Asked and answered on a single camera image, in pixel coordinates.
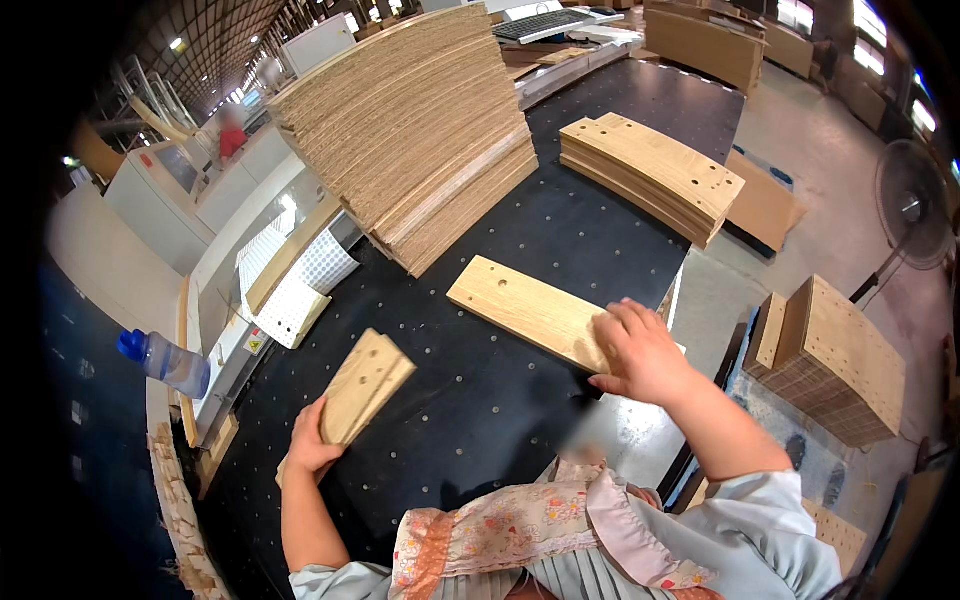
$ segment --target person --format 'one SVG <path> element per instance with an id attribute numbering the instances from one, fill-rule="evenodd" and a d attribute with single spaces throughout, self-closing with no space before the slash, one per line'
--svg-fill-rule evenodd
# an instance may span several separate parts
<path id="1" fill-rule="evenodd" d="M 233 157 L 247 143 L 247 135 L 243 133 L 239 112 L 239 107 L 229 102 L 221 106 L 220 111 L 217 112 L 217 125 L 220 126 L 220 159 L 223 162 Z"/>
<path id="2" fill-rule="evenodd" d="M 558 458 L 537 482 L 458 511 L 409 511 L 393 569 L 351 562 L 315 480 L 343 453 L 320 439 L 321 397 L 297 418 L 283 476 L 283 551 L 297 598 L 792 599 L 839 584 L 837 554 L 816 539 L 787 454 L 687 364 L 660 317 L 624 299 L 593 328 L 611 372 L 590 382 L 663 407 L 715 484 L 711 497 L 667 515 L 655 492 L 602 461 Z"/>

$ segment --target woman's right hand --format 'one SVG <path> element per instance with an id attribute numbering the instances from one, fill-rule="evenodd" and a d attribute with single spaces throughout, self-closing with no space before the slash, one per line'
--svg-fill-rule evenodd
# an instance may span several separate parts
<path id="1" fill-rule="evenodd" d="M 707 381 L 686 362 L 660 316 L 629 298 L 593 317 L 593 331 L 611 372 L 589 382 L 603 392 L 666 408 Z"/>

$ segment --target computer keyboard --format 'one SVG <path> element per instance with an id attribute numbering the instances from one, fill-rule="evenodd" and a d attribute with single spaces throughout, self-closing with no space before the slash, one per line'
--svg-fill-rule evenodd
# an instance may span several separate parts
<path id="1" fill-rule="evenodd" d="M 545 12 L 534 16 L 527 16 L 511 23 L 500 23 L 493 27 L 493 34 L 511 41 L 519 41 L 530 34 L 547 31 L 563 25 L 580 23 L 589 19 L 583 12 L 564 9 L 562 11 Z"/>

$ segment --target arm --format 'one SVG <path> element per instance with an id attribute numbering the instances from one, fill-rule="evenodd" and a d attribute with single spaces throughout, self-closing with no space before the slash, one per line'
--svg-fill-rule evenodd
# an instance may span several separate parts
<path id="1" fill-rule="evenodd" d="M 711 481 L 793 467 L 759 423 L 690 367 L 654 311 L 628 298 L 607 310 L 593 327 L 611 374 L 591 377 L 592 385 L 662 406 Z"/>
<path id="2" fill-rule="evenodd" d="M 347 547 L 326 511 L 315 474 L 344 453 L 320 438 L 320 415 L 326 396 L 307 406 L 294 423 L 290 453 L 283 471 L 280 533 L 291 573 L 308 564 L 340 568 L 350 562 Z"/>

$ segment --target woman's hand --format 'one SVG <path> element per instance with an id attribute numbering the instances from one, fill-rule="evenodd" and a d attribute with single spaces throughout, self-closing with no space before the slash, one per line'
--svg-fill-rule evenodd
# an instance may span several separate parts
<path id="1" fill-rule="evenodd" d="M 316 402 L 300 411 L 294 423 L 285 469 L 303 469 L 312 475 L 344 453 L 342 446 L 324 444 L 320 437 L 320 415 L 324 411 L 324 404 L 326 396 L 320 396 Z"/>
<path id="2" fill-rule="evenodd" d="M 589 381 L 603 392 L 666 407 L 705 381 L 686 362 L 660 316 L 629 298 L 593 317 L 593 331 L 611 374 Z"/>

